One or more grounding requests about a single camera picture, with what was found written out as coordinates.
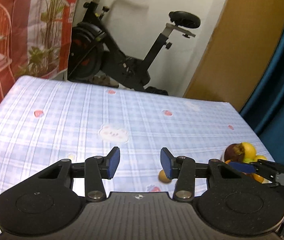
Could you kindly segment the red apple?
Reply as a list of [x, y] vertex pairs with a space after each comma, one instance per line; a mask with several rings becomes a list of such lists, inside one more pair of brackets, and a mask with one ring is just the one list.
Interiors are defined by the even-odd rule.
[[245, 157], [245, 149], [242, 143], [231, 144], [225, 149], [224, 161], [243, 162]]

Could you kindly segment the yellow lemon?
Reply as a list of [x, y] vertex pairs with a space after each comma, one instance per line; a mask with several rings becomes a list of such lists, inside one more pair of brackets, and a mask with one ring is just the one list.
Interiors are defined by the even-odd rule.
[[254, 162], [257, 162], [258, 160], [267, 160], [267, 157], [263, 155], [256, 155], [254, 158]]
[[249, 142], [242, 142], [241, 146], [244, 150], [244, 158], [254, 159], [256, 157], [256, 149]]

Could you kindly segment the blue plaid tablecloth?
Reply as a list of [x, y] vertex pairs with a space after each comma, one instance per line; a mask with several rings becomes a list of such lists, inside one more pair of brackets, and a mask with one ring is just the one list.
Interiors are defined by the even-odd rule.
[[0, 194], [56, 163], [82, 163], [120, 148], [105, 190], [165, 191], [160, 150], [206, 163], [231, 144], [271, 154], [227, 102], [189, 100], [65, 81], [21, 77], [0, 104]]

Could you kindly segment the wooden board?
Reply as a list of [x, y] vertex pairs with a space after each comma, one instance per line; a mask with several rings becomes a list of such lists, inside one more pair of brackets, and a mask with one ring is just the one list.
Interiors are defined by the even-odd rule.
[[283, 29], [284, 0], [227, 0], [184, 97], [229, 102], [241, 110]]

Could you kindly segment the green apple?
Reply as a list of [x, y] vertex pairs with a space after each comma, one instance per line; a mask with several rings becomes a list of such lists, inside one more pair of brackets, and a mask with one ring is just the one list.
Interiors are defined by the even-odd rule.
[[251, 158], [244, 158], [244, 159], [243, 159], [243, 163], [249, 164], [249, 163], [251, 163], [251, 162], [254, 162], [254, 160], [251, 159]]

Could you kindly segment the beige plate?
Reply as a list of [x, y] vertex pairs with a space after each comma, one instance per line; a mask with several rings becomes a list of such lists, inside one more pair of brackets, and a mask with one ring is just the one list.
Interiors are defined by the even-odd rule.
[[[225, 162], [226, 161], [226, 159], [224, 158], [224, 155], [222, 155], [221, 156], [221, 161], [223, 161], [223, 162]], [[263, 184], [266, 184], [266, 183], [271, 183], [271, 181], [270, 180], [268, 180], [267, 178], [265, 178], [265, 177], [263, 177], [264, 178], [264, 182], [263, 182]]]

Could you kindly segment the black exercise bike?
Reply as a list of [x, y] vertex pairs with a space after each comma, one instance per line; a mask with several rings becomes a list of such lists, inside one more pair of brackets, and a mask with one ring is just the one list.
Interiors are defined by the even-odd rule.
[[137, 40], [133, 28], [124, 35], [127, 42], [116, 42], [103, 18], [109, 7], [100, 8], [101, 0], [84, 3], [83, 19], [71, 31], [71, 45], [67, 65], [67, 79], [92, 84], [94, 76], [107, 75], [127, 89], [152, 94], [168, 92], [149, 85], [149, 68], [160, 51], [170, 49], [169, 36], [178, 31], [186, 38], [195, 37], [193, 29], [201, 25], [198, 16], [186, 11], [169, 12], [169, 22], [159, 33], [149, 50]]

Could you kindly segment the printed pink backdrop cloth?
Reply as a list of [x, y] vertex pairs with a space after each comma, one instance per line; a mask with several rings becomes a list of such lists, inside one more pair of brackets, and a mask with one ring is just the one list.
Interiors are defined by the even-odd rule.
[[23, 75], [66, 71], [77, 0], [0, 0], [0, 103]]

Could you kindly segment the sandal on floor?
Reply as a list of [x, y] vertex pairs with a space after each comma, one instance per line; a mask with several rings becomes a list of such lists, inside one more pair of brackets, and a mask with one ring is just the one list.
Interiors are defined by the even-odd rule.
[[118, 88], [119, 87], [119, 83], [117, 81], [111, 79], [107, 75], [94, 76], [92, 78], [92, 84], [111, 87], [111, 88]]

